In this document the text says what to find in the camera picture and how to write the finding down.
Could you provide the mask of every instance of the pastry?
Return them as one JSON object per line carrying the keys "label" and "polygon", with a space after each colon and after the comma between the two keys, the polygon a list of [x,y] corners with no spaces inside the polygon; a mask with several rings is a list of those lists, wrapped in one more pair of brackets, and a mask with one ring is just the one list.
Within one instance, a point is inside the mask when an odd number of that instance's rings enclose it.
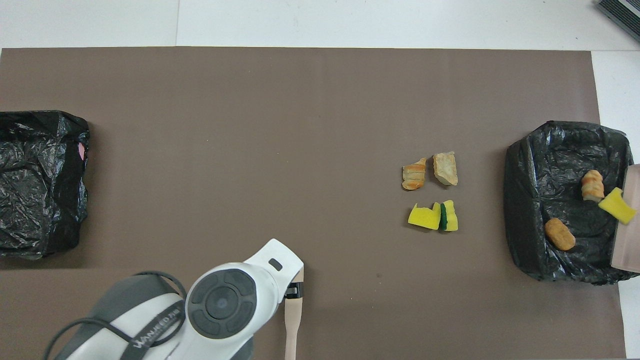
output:
{"label": "pastry", "polygon": [[411,165],[402,167],[402,187],[407,190],[416,190],[424,185],[424,171],[427,159],[422,158]]}
{"label": "pastry", "polygon": [[433,156],[433,172],[444,185],[458,184],[458,170],[454,152],[441,152]]}
{"label": "pastry", "polygon": [[589,170],[582,178],[582,199],[600,202],[604,199],[602,175],[598,170]]}
{"label": "pastry", "polygon": [[559,250],[567,251],[575,246],[575,236],[558,218],[552,218],[545,224],[545,233]]}

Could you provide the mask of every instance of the round button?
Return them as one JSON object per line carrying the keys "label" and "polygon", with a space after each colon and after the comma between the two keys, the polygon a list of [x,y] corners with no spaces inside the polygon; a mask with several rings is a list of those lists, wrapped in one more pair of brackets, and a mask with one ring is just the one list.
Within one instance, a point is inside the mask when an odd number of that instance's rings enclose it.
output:
{"label": "round button", "polygon": [[235,313],[238,303],[236,292],[232,288],[221,286],[208,294],[205,307],[209,315],[222,320]]}

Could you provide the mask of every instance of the pink object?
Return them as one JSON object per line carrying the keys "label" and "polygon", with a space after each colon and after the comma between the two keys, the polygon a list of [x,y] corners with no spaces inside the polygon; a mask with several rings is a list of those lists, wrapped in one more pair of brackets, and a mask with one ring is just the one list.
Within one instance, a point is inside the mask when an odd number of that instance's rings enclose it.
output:
{"label": "pink object", "polygon": [[[622,199],[634,209],[640,209],[640,165],[627,168]],[[640,218],[634,217],[628,225],[618,222],[616,242],[613,245],[611,266],[620,270],[640,272]]]}
{"label": "pink object", "polygon": [[80,159],[84,161],[84,145],[81,142],[78,143],[78,153],[80,154]]}

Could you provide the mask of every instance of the black cable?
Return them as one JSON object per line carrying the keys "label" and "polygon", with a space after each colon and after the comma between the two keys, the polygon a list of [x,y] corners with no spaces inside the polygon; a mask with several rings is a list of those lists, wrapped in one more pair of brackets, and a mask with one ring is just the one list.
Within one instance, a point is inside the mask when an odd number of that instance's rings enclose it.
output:
{"label": "black cable", "polygon": [[[184,289],[184,287],[182,286],[182,284],[180,283],[180,281],[178,281],[178,279],[176,279],[174,276],[167,274],[166,272],[160,272],[160,271],[145,271],[145,272],[139,272],[137,274],[134,274],[133,276],[136,275],[156,275],[156,276],[161,276],[164,277],[165,279],[169,279],[171,280],[172,283],[174,283],[176,285],[176,287],[178,287],[178,290],[181,292],[179,295],[186,299],[187,297],[187,291]],[[169,341],[172,337],[174,337],[178,331],[180,330],[180,328],[182,327],[182,324],[184,324],[184,320],[185,320],[185,314],[184,314],[184,309],[185,307],[182,307],[182,312],[180,313],[180,322],[178,323],[178,327],[169,335],[167,335],[165,338],[163,338],[162,340],[157,340],[155,341],[153,344],[151,344],[151,347],[156,347],[158,345],[162,345],[164,343],[166,343],[167,341]],[[104,320],[101,319],[97,319],[97,318],[81,318],[78,319],[76,321],[70,322],[69,324],[67,324],[64,328],[62,328],[60,331],[58,331],[53,339],[51,339],[51,341],[49,342],[49,344],[47,345],[47,348],[44,352],[44,356],[43,356],[43,360],[48,360],[49,355],[51,353],[51,350],[53,349],[53,346],[56,344],[57,340],[60,339],[60,336],[62,336],[65,332],[67,332],[69,329],[71,329],[72,327],[79,325],[81,323],[92,323],[94,325],[99,325],[111,332],[113,332],[114,334],[116,334],[118,337],[122,338],[124,341],[126,342],[131,342],[132,338],[129,335],[126,335],[122,330],[118,329],[117,327],[111,325],[109,322],[106,322]]]}
{"label": "black cable", "polygon": [[[136,275],[156,275],[156,276],[164,277],[165,279],[169,279],[169,280],[171,280],[172,283],[174,283],[176,285],[176,287],[178,287],[178,290],[181,292],[181,294],[179,294],[179,295],[184,300],[187,299],[187,291],[182,286],[182,283],[180,283],[180,281],[178,281],[178,279],[176,279],[171,274],[167,274],[166,272],[162,272],[162,271],[143,271],[143,272],[139,272],[137,274],[134,274],[134,276],[136,276]],[[154,343],[151,344],[151,347],[156,347],[156,346],[162,345],[162,344],[166,343],[167,341],[171,340],[174,336],[176,336],[178,334],[178,331],[180,331],[180,328],[182,327],[182,325],[184,324],[184,320],[186,319],[185,308],[186,308],[185,306],[182,307],[182,312],[180,313],[180,322],[178,323],[178,327],[176,327],[175,330],[171,334],[165,336],[163,339],[154,341]]]}
{"label": "black cable", "polygon": [[49,354],[51,353],[51,349],[53,349],[53,346],[56,344],[56,341],[58,339],[60,339],[60,336],[62,336],[62,334],[67,332],[72,327],[74,327],[76,325],[79,325],[81,323],[92,323],[94,325],[99,325],[99,326],[111,331],[112,333],[116,334],[117,336],[122,338],[124,341],[126,341],[126,342],[130,342],[131,341],[131,337],[129,335],[126,335],[124,332],[122,332],[122,330],[120,330],[117,327],[111,325],[109,322],[106,322],[106,321],[101,320],[101,319],[96,319],[96,318],[82,318],[82,319],[78,319],[78,320],[76,320],[74,322],[70,322],[69,324],[67,324],[67,326],[62,328],[60,331],[58,331],[53,336],[53,339],[51,339],[51,341],[47,345],[47,349],[44,351],[44,356],[43,356],[42,359],[43,360],[47,360],[49,358]]}

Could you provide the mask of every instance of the white floor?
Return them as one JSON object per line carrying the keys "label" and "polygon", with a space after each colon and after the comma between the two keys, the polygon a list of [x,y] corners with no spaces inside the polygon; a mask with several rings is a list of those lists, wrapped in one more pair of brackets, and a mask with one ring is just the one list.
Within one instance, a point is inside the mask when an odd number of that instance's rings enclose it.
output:
{"label": "white floor", "polygon": [[[600,119],[640,159],[640,43],[592,0],[0,0],[5,47],[293,46],[592,51]],[[640,277],[620,283],[640,358]]]}

